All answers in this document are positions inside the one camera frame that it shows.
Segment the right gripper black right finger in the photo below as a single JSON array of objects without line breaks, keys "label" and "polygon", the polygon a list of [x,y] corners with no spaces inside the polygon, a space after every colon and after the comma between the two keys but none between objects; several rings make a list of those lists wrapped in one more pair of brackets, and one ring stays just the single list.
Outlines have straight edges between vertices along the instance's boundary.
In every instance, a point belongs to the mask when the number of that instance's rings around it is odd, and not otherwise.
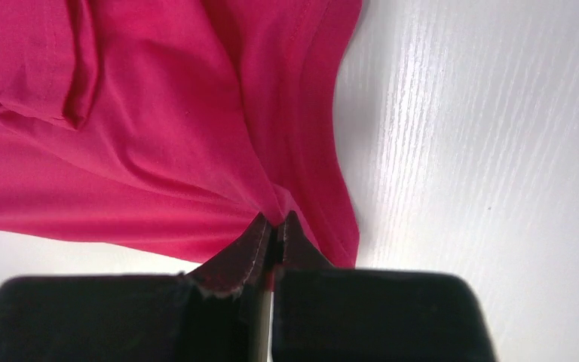
[{"label": "right gripper black right finger", "polygon": [[295,212],[278,226],[275,361],[494,361],[470,286],[425,271],[335,267]]}]

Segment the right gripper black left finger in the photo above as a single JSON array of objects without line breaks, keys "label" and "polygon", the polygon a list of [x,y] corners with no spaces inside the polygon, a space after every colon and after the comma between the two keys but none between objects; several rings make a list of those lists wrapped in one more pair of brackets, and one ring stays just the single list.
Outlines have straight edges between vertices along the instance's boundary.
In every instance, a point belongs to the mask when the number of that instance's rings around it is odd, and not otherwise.
[{"label": "right gripper black left finger", "polygon": [[270,223],[190,273],[24,276],[0,286],[0,361],[248,361]]}]

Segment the pink t-shirt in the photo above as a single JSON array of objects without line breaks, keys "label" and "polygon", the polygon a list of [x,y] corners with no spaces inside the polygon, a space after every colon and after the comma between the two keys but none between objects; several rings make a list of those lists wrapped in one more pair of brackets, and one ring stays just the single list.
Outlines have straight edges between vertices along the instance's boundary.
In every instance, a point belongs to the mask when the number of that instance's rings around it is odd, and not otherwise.
[{"label": "pink t-shirt", "polygon": [[204,262],[295,212],[359,230],[335,81],[360,1],[0,1],[0,230]]}]

